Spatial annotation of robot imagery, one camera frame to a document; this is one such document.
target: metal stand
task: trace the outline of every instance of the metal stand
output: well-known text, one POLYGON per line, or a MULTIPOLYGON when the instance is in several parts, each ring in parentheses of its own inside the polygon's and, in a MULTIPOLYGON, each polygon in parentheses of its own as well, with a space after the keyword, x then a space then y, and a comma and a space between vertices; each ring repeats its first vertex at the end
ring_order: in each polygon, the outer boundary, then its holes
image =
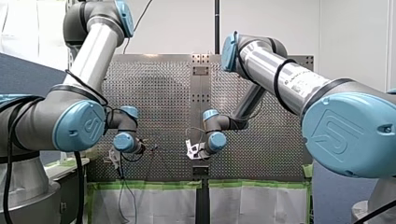
POLYGON ((194 180, 201 180, 202 186, 196 191, 195 224, 210 223, 209 165, 192 166, 194 180))

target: pegboard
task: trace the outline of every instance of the pegboard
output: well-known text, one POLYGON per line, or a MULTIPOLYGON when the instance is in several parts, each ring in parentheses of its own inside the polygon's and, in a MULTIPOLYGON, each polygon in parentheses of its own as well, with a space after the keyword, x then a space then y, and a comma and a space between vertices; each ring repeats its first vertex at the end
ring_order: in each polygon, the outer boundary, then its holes
MULTIPOLYGON (((312 56, 291 58, 312 70, 312 56)), ((221 71, 220 63, 212 63, 211 107, 230 115, 249 85, 249 81, 237 74, 221 71)), ((304 148, 300 120, 286 111, 270 93, 263 97, 261 112, 249 121, 247 130, 226 134, 227 147, 211 162, 210 178, 304 180, 302 166, 311 163, 312 159, 304 148)))
MULTIPOLYGON (((218 55, 200 55, 205 56, 204 63, 197 63, 197 56, 116 55, 113 58, 103 86, 104 95, 113 107, 136 106, 138 137, 148 139, 148 150, 141 161, 124 162, 127 178, 192 180, 192 162, 186 156, 186 129, 202 128, 202 113, 209 107, 231 113, 243 96, 248 82, 237 74, 222 72, 218 55), (155 144, 159 147, 150 150, 155 144)), ((310 56, 292 58, 312 69, 310 56)), ((87 153, 91 159, 89 181, 118 178, 113 166, 104 160, 115 134, 116 131, 109 131, 87 153)), ((192 142, 200 138, 199 132, 187 131, 187 134, 192 142)), ((298 118, 288 114, 270 94, 264 97, 262 112, 250 122, 247 131, 226 134, 228 146, 210 160, 211 178, 301 181, 302 165, 312 161, 304 149, 298 118)))

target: small object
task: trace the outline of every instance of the small object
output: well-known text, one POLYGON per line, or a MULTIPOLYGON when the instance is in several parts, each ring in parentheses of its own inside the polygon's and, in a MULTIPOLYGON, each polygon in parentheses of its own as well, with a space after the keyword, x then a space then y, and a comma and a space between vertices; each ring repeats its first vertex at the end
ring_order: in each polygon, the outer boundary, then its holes
POLYGON ((186 140, 186 146, 187 146, 187 156, 190 158, 190 160, 204 160, 209 158, 208 155, 205 153, 200 153, 202 150, 205 148, 205 143, 201 143, 199 146, 198 144, 191 145, 191 140, 188 139, 186 140))
POLYGON ((120 152, 118 152, 117 150, 114 149, 114 147, 112 147, 109 151, 108 151, 108 158, 111 160, 111 162, 114 165, 114 169, 119 169, 119 162, 121 160, 121 156, 120 156, 120 152))

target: light blue cover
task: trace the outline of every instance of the light blue cover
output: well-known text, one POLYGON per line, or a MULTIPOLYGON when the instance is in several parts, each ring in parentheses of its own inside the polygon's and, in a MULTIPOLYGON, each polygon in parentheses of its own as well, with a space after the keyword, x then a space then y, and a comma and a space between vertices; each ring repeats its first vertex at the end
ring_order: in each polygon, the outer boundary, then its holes
POLYGON ((336 93, 314 103, 303 119, 312 156, 339 175, 396 175, 396 106, 373 95, 336 93))
POLYGON ((52 141, 64 152, 82 151, 93 147, 105 129, 105 111, 91 100, 70 105, 59 117, 52 133, 52 141))

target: black cable tie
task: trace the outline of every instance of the black cable tie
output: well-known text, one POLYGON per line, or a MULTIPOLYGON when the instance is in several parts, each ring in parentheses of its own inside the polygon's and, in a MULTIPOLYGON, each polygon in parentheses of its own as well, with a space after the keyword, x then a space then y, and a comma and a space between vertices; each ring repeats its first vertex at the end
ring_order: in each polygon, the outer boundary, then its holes
POLYGON ((286 105, 286 103, 282 100, 282 97, 280 96, 279 93, 279 87, 278 87, 278 81, 279 81, 279 76, 280 76, 280 72, 282 71, 283 67, 288 64, 288 63, 297 63, 296 61, 294 61, 293 59, 287 59, 285 60, 285 62, 283 62, 277 69, 276 69, 276 73, 274 76, 274 94, 276 99, 279 101, 279 103, 283 106, 283 108, 285 108, 287 111, 289 111, 291 114, 295 113, 288 107, 288 105, 286 105))

